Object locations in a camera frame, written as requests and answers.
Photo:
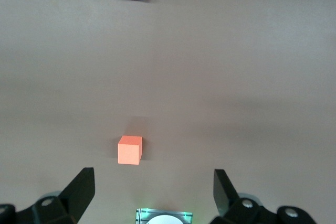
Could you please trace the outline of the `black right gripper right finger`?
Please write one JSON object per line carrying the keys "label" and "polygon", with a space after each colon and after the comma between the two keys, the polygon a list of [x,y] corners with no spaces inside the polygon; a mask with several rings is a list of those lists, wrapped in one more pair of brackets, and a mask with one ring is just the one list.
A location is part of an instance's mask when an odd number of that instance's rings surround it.
{"label": "black right gripper right finger", "polygon": [[213,196],[219,215],[211,223],[315,223],[315,220],[301,208],[281,206],[276,213],[273,213],[255,200],[239,196],[223,169],[214,170]]}

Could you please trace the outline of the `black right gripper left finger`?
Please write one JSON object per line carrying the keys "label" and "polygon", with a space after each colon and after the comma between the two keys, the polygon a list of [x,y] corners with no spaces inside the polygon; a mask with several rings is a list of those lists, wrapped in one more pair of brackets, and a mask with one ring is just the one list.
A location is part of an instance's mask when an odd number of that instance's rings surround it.
{"label": "black right gripper left finger", "polygon": [[94,168],[86,167],[59,194],[42,197],[22,211],[1,204],[1,223],[78,223],[94,195]]}

